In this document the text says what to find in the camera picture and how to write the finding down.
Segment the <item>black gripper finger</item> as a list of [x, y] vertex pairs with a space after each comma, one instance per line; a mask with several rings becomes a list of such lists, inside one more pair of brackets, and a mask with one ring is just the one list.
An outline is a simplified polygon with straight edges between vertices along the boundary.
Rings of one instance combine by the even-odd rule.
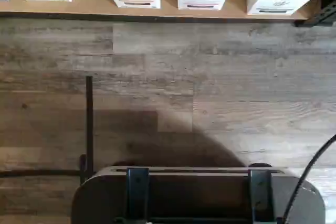
[[147, 223], [149, 185], [148, 168], [128, 168], [126, 223]]
[[272, 176], [269, 170], [249, 170], [249, 195], [252, 222], [275, 222]]

